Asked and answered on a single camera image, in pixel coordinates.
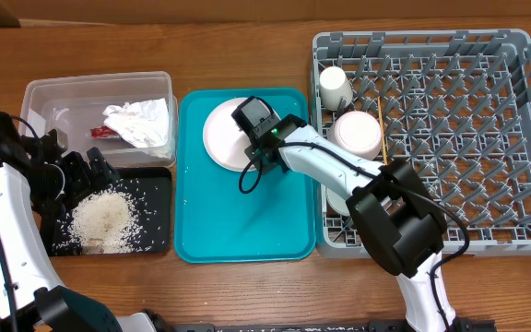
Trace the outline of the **pink plate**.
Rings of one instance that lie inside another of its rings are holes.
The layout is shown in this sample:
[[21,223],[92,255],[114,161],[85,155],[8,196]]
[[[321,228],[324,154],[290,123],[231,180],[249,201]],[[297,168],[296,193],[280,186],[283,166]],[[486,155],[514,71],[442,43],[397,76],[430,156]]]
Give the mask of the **pink plate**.
[[203,128],[203,143],[209,157],[226,170],[241,172],[252,158],[257,146],[240,129],[232,117],[247,97],[222,102],[207,117]]

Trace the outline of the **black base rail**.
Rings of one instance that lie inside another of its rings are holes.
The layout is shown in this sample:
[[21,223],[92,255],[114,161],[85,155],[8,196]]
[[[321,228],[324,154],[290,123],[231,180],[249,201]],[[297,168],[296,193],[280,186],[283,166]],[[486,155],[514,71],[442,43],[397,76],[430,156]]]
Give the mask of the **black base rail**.
[[[406,320],[376,320],[364,324],[329,325],[309,324],[301,326],[214,326],[211,324],[172,325],[176,332],[406,332],[415,331]],[[456,332],[496,332],[494,321],[471,321],[456,318],[452,331]]]

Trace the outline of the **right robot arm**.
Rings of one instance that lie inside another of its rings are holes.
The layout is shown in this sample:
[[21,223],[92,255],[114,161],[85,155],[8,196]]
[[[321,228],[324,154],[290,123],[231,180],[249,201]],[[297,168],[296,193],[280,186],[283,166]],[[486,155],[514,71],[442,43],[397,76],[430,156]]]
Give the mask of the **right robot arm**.
[[442,280],[445,210],[403,160],[384,165],[354,155],[300,117],[279,117],[250,96],[231,115],[248,136],[250,165],[307,175],[346,202],[369,256],[395,276],[414,331],[451,331],[456,319]]

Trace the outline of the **red snack wrapper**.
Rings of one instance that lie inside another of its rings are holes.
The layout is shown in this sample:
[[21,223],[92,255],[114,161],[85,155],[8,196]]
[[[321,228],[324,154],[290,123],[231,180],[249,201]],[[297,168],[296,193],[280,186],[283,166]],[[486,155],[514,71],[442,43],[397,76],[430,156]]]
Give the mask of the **red snack wrapper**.
[[121,136],[117,132],[115,132],[114,130],[112,130],[111,128],[105,125],[92,128],[90,130],[90,135],[93,138],[98,138],[98,139],[120,139],[121,138]]

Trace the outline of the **grey bowl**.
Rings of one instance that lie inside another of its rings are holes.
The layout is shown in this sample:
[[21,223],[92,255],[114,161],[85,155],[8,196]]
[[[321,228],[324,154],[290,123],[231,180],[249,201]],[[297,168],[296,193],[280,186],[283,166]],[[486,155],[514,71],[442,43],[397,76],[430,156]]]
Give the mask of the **grey bowl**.
[[332,208],[337,214],[346,217],[349,215],[346,200],[335,192],[331,191],[329,188],[326,189],[326,201],[329,207]]

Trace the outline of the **grey dishwasher rack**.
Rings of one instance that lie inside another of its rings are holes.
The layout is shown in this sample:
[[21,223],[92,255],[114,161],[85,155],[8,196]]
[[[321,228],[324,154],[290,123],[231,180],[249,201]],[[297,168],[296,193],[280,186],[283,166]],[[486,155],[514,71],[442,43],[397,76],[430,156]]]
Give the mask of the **grey dishwasher rack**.
[[[321,103],[320,74],[341,67],[353,92]],[[446,206],[444,250],[531,255],[531,39],[522,30],[322,32],[313,38],[311,124],[378,119],[388,161],[406,160]]]

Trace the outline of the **white napkin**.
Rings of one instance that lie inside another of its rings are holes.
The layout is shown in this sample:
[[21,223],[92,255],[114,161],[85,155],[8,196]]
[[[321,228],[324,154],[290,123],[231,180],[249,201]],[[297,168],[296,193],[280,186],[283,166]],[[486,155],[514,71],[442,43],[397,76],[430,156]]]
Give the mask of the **white napkin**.
[[104,125],[136,148],[155,148],[168,142],[170,112],[164,98],[109,105],[103,111]]

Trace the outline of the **white cup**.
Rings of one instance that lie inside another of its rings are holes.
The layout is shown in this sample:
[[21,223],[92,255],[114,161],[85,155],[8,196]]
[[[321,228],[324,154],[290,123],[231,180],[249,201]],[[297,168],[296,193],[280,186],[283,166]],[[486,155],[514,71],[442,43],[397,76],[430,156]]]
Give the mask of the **white cup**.
[[341,67],[326,68],[321,72],[319,80],[321,103],[327,110],[337,111],[342,101],[345,106],[351,102],[353,92]]

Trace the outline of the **teal serving tray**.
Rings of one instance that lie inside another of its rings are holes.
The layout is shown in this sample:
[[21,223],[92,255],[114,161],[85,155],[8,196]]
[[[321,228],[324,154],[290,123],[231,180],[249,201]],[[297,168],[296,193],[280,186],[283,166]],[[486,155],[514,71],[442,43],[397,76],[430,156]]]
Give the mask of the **teal serving tray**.
[[209,114],[234,98],[259,96],[280,115],[308,117],[307,101],[294,88],[197,90],[180,104],[173,245],[195,264],[297,260],[315,246],[317,182],[275,168],[241,177],[216,164],[203,142]]

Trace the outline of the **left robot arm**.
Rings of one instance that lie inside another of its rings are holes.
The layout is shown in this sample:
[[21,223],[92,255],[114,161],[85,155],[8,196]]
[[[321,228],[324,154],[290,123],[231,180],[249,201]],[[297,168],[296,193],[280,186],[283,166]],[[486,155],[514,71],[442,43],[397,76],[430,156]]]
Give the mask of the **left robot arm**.
[[167,331],[149,310],[117,317],[68,289],[49,259],[34,216],[56,220],[117,172],[93,148],[88,161],[65,152],[56,131],[22,136],[0,112],[0,331]]

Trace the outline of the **wooden chopstick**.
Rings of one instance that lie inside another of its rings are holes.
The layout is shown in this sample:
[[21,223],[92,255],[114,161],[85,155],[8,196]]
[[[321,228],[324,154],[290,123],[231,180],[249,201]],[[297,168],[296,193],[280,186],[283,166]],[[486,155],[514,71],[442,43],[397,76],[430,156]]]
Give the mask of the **wooden chopstick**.
[[378,96],[376,100],[377,100],[378,122],[379,122],[380,132],[381,132],[381,149],[382,149],[383,163],[384,165],[388,165],[388,156],[387,156],[386,141],[385,141],[385,134],[384,134],[384,116],[383,116],[383,110],[382,110],[381,96]]

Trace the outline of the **clear plastic bin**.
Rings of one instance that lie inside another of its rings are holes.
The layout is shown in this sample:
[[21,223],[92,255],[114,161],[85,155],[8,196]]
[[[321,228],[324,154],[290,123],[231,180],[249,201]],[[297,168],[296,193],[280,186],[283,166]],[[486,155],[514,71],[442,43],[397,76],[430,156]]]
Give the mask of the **clear plastic bin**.
[[[136,148],[121,138],[91,136],[91,129],[103,125],[106,107],[157,99],[164,99],[169,110],[166,145]],[[178,103],[171,77],[163,71],[34,80],[26,87],[20,115],[38,136],[61,131],[69,151],[85,154],[98,148],[113,167],[171,167],[176,162]]]

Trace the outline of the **pink small bowl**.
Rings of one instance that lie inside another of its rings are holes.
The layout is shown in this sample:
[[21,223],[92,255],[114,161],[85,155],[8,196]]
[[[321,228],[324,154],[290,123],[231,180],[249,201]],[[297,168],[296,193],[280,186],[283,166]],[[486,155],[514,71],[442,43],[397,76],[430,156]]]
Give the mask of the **pink small bowl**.
[[329,141],[366,160],[373,160],[379,154],[381,138],[379,122],[361,111],[344,113],[327,133]]

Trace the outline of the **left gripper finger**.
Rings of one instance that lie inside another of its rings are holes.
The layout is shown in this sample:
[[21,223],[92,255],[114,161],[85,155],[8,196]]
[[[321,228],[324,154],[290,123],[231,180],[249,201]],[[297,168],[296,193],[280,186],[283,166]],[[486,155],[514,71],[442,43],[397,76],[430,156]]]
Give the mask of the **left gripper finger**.
[[91,148],[87,151],[89,158],[91,186],[94,189],[104,189],[121,179],[118,171],[104,158],[98,148]]
[[67,195],[72,198],[82,197],[90,187],[87,163],[78,152],[70,152],[65,156],[66,174],[68,176]]

